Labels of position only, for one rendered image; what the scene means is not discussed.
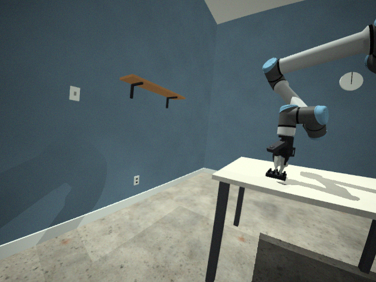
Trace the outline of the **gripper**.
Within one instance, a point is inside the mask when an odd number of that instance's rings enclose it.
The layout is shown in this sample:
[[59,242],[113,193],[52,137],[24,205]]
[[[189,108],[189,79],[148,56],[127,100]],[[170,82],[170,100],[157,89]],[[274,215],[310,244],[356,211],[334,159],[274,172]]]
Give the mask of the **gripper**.
[[281,137],[282,140],[286,140],[288,143],[287,146],[273,153],[273,162],[274,162],[276,173],[278,173],[278,167],[280,167],[279,174],[281,174],[284,168],[288,166],[287,161],[289,160],[289,157],[294,157],[295,151],[294,151],[294,154],[292,151],[295,150],[296,148],[293,147],[294,137],[284,136],[284,135],[279,135],[278,137]]

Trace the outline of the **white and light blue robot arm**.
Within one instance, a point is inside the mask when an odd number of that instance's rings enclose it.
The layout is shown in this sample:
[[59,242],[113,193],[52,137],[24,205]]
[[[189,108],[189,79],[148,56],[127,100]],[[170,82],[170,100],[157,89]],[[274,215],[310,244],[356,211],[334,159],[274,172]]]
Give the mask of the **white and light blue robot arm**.
[[263,72],[273,91],[278,93],[287,104],[280,108],[277,134],[295,136],[296,124],[302,124],[311,140],[321,140],[327,135],[328,108],[307,106],[289,87],[289,83],[283,76],[285,73],[361,53],[367,55],[365,67],[376,74],[376,20],[362,32],[283,59],[268,60],[263,65]]

